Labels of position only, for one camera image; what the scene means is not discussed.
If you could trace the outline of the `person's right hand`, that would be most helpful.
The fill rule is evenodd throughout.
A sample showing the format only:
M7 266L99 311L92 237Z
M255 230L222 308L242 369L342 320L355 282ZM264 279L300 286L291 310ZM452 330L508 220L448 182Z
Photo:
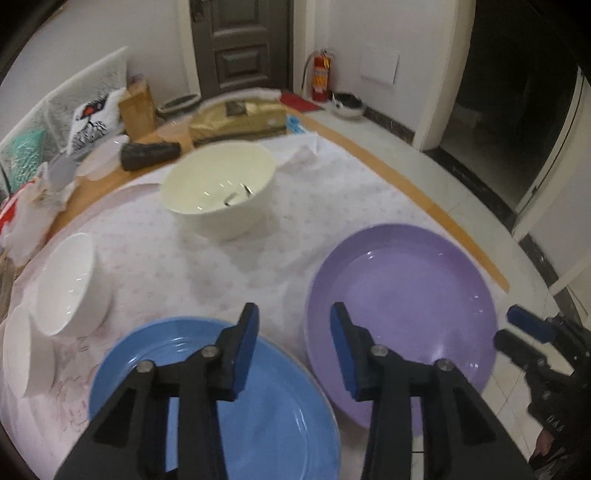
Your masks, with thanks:
M536 474L540 474L550 471L564 455L564 447L555 441L548 430L543 429L537 437L534 452L528 463Z

